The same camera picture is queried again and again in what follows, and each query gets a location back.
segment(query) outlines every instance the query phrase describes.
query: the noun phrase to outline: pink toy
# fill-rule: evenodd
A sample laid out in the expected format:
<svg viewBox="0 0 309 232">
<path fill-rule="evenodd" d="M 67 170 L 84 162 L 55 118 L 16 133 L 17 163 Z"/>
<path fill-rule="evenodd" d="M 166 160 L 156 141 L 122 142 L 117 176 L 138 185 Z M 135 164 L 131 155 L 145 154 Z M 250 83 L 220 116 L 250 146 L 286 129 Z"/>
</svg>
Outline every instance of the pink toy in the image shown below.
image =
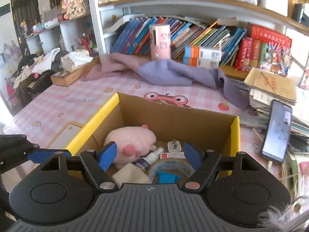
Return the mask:
<svg viewBox="0 0 309 232">
<path fill-rule="evenodd" d="M 169 24 L 149 26 L 151 60 L 171 59 L 171 36 Z"/>
<path fill-rule="evenodd" d="M 126 164 L 134 162 L 145 156 L 149 151 L 157 149 L 155 134 L 148 129 L 147 125 L 127 126 L 111 131 L 105 141 L 104 145 L 111 141 L 117 144 L 117 157 L 113 161 L 114 165 L 121 169 Z"/>
</svg>

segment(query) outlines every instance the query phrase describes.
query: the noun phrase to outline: pig plush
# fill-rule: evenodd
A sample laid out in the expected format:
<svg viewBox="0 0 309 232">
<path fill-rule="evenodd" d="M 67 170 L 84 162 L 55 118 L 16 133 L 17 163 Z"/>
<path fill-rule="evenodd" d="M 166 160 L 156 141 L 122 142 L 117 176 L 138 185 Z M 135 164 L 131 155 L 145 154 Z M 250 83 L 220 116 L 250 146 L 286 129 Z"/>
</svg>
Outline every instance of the pig plush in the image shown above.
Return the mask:
<svg viewBox="0 0 309 232">
<path fill-rule="evenodd" d="M 111 141 L 117 144 L 117 157 L 113 163 L 118 169 L 157 149 L 156 136 L 147 125 L 127 126 L 113 130 L 107 135 L 104 145 Z"/>
</svg>

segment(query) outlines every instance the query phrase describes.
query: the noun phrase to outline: black door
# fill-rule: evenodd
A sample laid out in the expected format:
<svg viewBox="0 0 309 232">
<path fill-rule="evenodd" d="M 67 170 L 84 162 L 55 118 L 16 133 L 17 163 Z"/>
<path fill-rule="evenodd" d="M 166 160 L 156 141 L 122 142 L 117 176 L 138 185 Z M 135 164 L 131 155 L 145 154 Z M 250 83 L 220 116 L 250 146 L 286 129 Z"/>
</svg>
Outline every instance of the black door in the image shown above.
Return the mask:
<svg viewBox="0 0 309 232">
<path fill-rule="evenodd" d="M 24 55 L 25 49 L 28 48 L 24 35 L 24 29 L 20 27 L 23 20 L 26 20 L 28 34 L 32 32 L 32 27 L 40 22 L 38 0 L 11 0 L 12 15 L 15 25 L 17 39 Z"/>
</svg>

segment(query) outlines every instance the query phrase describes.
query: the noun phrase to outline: phone screen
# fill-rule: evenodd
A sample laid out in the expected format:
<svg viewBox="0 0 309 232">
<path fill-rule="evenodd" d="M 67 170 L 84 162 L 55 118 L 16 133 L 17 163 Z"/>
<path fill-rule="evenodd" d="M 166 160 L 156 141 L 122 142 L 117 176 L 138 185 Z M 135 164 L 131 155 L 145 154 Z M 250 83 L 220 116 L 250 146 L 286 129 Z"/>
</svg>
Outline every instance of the phone screen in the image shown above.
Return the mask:
<svg viewBox="0 0 309 232">
<path fill-rule="evenodd" d="M 290 106 L 278 101 L 272 102 L 269 125 L 262 154 L 275 162 L 283 162 L 289 142 L 292 121 Z"/>
</svg>

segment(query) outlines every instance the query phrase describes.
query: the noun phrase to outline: barcode label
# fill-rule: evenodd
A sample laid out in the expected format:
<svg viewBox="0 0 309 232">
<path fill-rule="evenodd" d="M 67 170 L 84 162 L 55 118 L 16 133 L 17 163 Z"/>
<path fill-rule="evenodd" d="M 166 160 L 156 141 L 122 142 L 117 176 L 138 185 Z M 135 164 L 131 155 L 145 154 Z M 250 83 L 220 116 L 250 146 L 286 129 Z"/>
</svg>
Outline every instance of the barcode label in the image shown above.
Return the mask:
<svg viewBox="0 0 309 232">
<path fill-rule="evenodd" d="M 218 62 L 216 62 L 216 61 L 210 61 L 210 63 L 209 63 L 210 69 L 218 68 L 217 64 L 218 64 Z"/>
<path fill-rule="evenodd" d="M 220 52 L 211 52 L 211 59 L 220 61 Z"/>
</svg>

